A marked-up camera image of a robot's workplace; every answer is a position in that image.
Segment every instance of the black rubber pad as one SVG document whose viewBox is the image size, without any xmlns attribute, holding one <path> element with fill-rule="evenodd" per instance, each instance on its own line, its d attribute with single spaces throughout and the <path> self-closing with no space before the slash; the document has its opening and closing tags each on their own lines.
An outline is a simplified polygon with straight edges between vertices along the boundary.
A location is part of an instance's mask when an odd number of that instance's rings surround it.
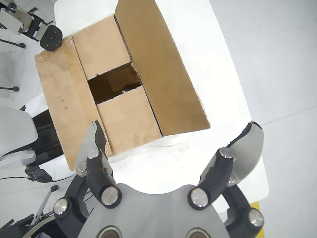
<svg viewBox="0 0 317 238">
<path fill-rule="evenodd" d="M 40 40 L 40 45 L 46 51 L 52 52 L 61 47 L 63 34 L 55 25 L 49 25 Z"/>
</svg>

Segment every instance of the gray floor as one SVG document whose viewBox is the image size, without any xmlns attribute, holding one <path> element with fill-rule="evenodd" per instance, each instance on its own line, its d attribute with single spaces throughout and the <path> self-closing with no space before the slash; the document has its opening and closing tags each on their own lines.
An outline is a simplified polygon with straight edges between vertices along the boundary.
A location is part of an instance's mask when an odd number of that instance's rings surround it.
<svg viewBox="0 0 317 238">
<path fill-rule="evenodd" d="M 270 193 L 259 202 L 266 220 L 265 237 L 316 236 L 316 1 L 210 0 L 252 119 L 265 131 L 263 158 Z M 0 55 L 14 65 L 14 70 L 7 67 L 8 72 L 19 70 L 14 76 L 21 78 L 18 85 L 25 91 L 19 92 L 17 106 L 25 101 L 26 92 L 38 95 L 32 91 L 39 79 L 31 59 L 41 48 L 30 44 L 28 51 L 16 49 Z M 33 84 L 23 79 L 29 75 L 34 76 Z M 12 175 L 24 173 L 0 171 L 0 177 Z M 59 185 L 45 211 L 63 196 L 69 181 Z M 0 225 L 11 217 L 20 219 L 35 212 L 49 188 L 49 184 L 24 179 L 17 179 L 15 184 L 1 182 L 1 208 L 7 213 L 5 219 L 0 218 Z"/>
</svg>

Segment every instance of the metal rod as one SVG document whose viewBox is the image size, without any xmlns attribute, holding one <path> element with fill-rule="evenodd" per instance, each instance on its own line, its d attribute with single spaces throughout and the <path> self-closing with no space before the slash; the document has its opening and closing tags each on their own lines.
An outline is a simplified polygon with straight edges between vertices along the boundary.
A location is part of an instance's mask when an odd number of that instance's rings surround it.
<svg viewBox="0 0 317 238">
<path fill-rule="evenodd" d="M 19 91 L 19 87 L 17 87 L 17 86 L 13 86 L 12 88 L 0 87 L 0 89 L 3 89 L 3 90 L 12 90 L 12 91 L 14 91 L 14 92 L 18 92 L 18 91 Z"/>
<path fill-rule="evenodd" d="M 52 192 L 55 192 L 58 190 L 58 186 L 57 185 L 54 185 L 51 187 L 51 189 L 49 190 L 49 192 L 47 193 L 47 195 L 45 196 L 41 206 L 39 207 L 36 215 L 34 216 L 33 220 L 32 220 L 32 223 L 30 224 L 30 228 L 32 228 L 34 225 L 37 224 L 37 222 L 39 221 L 40 217 L 41 217 L 41 214 L 43 213 L 43 210 L 44 210 L 44 207 L 51 195 Z"/>
<path fill-rule="evenodd" d="M 13 43 L 13 42 L 9 42 L 9 41 L 2 40 L 2 39 L 0 39 L 0 42 L 9 43 L 9 44 L 18 46 L 18 47 L 20 47 L 20 48 L 25 48 L 25 47 L 26 47 L 26 45 L 25 45 L 24 43 Z"/>
<path fill-rule="evenodd" d="M 37 224 L 37 222 L 38 222 L 38 220 L 40 219 L 41 214 L 42 214 L 42 212 L 43 212 L 43 210 L 44 210 L 44 207 L 45 207 L 45 205 L 46 205 L 46 203 L 47 203 L 47 201 L 48 201 L 48 199 L 49 199 L 49 197 L 50 197 L 50 195 L 51 195 L 51 193 L 52 193 L 52 191 L 49 190 L 49 192 L 47 193 L 47 195 L 46 195 L 45 198 L 44 198 L 44 201 L 42 202 L 41 206 L 39 207 L 39 209 L 38 209 L 36 215 L 34 215 L 34 218 L 33 218 L 33 220 L 32 220 L 32 223 L 30 224 L 30 227 L 32 227 L 32 226 L 34 226 L 34 225 Z"/>
</svg>

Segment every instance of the cardboard box flap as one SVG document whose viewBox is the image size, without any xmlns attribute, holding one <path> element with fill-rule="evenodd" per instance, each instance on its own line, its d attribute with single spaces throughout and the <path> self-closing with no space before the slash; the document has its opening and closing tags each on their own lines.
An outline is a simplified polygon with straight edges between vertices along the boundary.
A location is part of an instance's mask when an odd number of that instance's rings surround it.
<svg viewBox="0 0 317 238">
<path fill-rule="evenodd" d="M 163 136 L 210 128 L 154 0 L 119 0 L 115 17 Z"/>
<path fill-rule="evenodd" d="M 54 52 L 35 56 L 44 96 L 70 170 L 87 133 L 88 126 L 102 120 L 91 95 L 71 36 Z M 106 154 L 111 156 L 109 143 Z"/>
</svg>

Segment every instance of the white table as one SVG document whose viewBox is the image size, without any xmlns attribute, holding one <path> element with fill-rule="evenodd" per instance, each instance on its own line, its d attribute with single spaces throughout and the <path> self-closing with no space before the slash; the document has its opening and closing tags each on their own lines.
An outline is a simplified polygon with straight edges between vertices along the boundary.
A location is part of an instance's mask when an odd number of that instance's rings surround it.
<svg viewBox="0 0 317 238">
<path fill-rule="evenodd" d="M 118 0 L 58 0 L 56 25 L 64 36 L 114 13 Z M 251 116 L 225 39 L 208 0 L 155 0 L 205 108 L 211 129 L 169 136 L 109 159 L 117 182 L 166 193 L 199 176 L 219 147 L 237 137 Z M 239 184 L 250 203 L 268 195 L 263 160 Z M 228 208 L 220 196 L 217 212 Z"/>
</svg>

